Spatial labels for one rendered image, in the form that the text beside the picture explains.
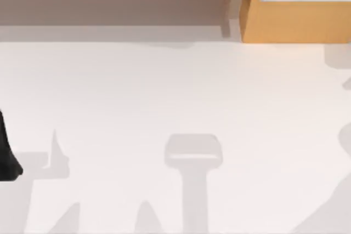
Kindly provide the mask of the light wooden cupboard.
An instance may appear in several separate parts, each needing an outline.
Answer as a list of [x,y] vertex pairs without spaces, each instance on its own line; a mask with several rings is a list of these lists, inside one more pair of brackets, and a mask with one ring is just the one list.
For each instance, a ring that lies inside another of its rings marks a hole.
[[351,3],[297,3],[242,0],[244,43],[351,42]]

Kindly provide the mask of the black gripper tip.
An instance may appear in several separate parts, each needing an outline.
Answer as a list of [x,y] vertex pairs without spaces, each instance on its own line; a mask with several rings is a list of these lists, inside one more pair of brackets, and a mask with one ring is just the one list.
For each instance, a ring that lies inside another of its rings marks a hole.
[[3,113],[0,110],[0,181],[15,181],[23,172],[21,164],[11,150]]

